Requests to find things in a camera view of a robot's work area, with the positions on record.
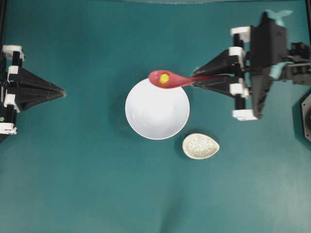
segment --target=white bowl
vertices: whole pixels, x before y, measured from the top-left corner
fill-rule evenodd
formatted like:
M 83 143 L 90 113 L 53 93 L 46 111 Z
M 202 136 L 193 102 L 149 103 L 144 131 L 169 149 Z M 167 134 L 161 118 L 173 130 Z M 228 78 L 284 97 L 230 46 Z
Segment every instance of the white bowl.
M 127 96 L 125 114 L 135 132 L 148 139 L 166 139 L 187 123 L 190 104 L 181 88 L 163 89 L 148 79 L 136 84 Z

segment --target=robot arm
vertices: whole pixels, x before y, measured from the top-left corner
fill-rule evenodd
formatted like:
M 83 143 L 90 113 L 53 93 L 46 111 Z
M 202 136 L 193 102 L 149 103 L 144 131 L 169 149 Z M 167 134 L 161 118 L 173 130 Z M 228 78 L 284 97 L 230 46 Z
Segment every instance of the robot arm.
M 7 59 L 12 60 L 6 72 Z M 0 142 L 17 134 L 17 114 L 65 96 L 63 89 L 22 68 L 25 55 L 21 46 L 4 45 L 0 53 Z
M 196 82 L 193 86 L 216 91 L 235 100 L 233 117 L 238 120 L 255 120 L 262 117 L 267 94 L 274 81 L 292 80 L 294 84 L 311 85 L 311 47 L 292 43 L 287 49 L 286 28 L 281 20 L 289 12 L 266 11 L 259 26 L 231 29 L 233 47 L 223 51 L 206 65 L 195 70 L 200 75 L 231 74 L 231 78 L 216 78 Z M 244 51 L 244 43 L 250 51 Z M 249 72 L 251 87 L 245 84 Z M 252 96 L 252 108 L 246 109 L 245 100 Z

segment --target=bowl rim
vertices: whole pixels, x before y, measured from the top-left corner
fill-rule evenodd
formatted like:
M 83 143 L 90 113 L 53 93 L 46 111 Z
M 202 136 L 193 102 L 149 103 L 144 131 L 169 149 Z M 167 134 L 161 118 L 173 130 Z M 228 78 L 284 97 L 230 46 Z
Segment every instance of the bowl rim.
M 182 90 L 182 93 L 186 96 L 186 99 L 187 99 L 187 111 L 188 111 L 188 112 L 187 112 L 187 118 L 186 118 L 184 124 L 182 125 L 182 127 L 180 127 L 180 129 L 179 129 L 177 132 L 175 132 L 175 133 L 173 133 L 173 134 L 171 134 L 171 135 L 169 135 L 169 136 L 167 136 L 167 137 L 163 137 L 163 138 L 152 138 L 152 137 L 147 137 L 147 136 L 144 136 L 144 135 L 142 135 L 141 133 L 139 133 L 139 132 L 133 127 L 133 125 L 130 123 L 130 121 L 129 121 L 129 119 L 128 119 L 128 115 L 127 115 L 127 111 L 126 111 L 126 106 L 127 106 L 127 103 L 128 103 L 128 102 L 127 102 L 128 97 L 129 97 L 130 93 L 132 92 L 132 90 L 133 90 L 137 85 L 139 85 L 139 84 L 142 83 L 142 82 L 146 82 L 146 80 L 149 81 L 149 79 L 147 78 L 147 79 L 143 79 L 143 80 L 141 80 L 140 82 L 138 82 L 137 84 L 135 84 L 135 85 L 131 88 L 130 92 L 127 94 L 127 97 L 126 97 L 126 100 L 125 100 L 125 108 L 124 108 L 126 120 L 127 120 L 127 122 L 129 123 L 129 125 L 131 126 L 131 128 L 132 128 L 137 134 L 139 134 L 140 136 L 142 136 L 142 137 L 144 137 L 144 138 L 151 139 L 151 140 L 164 140 L 164 139 L 168 139 L 168 138 L 170 138 L 170 137 L 173 137 L 173 136 L 175 136 L 176 134 L 178 134 L 178 133 L 185 127 L 186 123 L 188 122 L 189 116 L 190 116 L 190 102 L 189 102 L 189 98 L 188 98 L 187 93 L 185 92 L 185 90 L 184 90 L 182 87 L 176 87 L 176 88 L 174 88 L 174 89 L 180 89 L 180 90 Z

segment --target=black metal frame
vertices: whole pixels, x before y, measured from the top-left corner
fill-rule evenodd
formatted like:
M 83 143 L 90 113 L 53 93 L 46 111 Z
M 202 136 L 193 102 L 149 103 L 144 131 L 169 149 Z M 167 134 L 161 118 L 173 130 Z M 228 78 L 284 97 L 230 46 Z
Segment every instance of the black metal frame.
M 3 26 L 6 11 L 6 0 L 0 0 L 0 44 L 3 40 Z
M 307 10 L 307 17 L 308 17 L 308 28 L 309 28 L 309 38 L 311 43 L 311 0 L 306 1 L 306 10 Z

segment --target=teal cloth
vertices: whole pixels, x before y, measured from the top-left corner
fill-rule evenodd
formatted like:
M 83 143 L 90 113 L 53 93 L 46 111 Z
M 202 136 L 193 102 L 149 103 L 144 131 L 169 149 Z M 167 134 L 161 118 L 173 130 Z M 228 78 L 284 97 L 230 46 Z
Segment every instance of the teal cloth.
M 0 144 L 0 233 L 310 233 L 311 144 L 296 132 L 309 87 L 274 83 L 252 122 L 231 116 L 232 98 L 185 87 L 189 121 L 167 140 L 125 119 L 128 92 L 151 71 L 190 75 L 266 9 L 292 10 L 288 41 L 309 42 L 303 0 L 9 0 L 4 43 L 67 96 L 20 113 L 18 135 Z M 189 133 L 219 152 L 189 159 Z

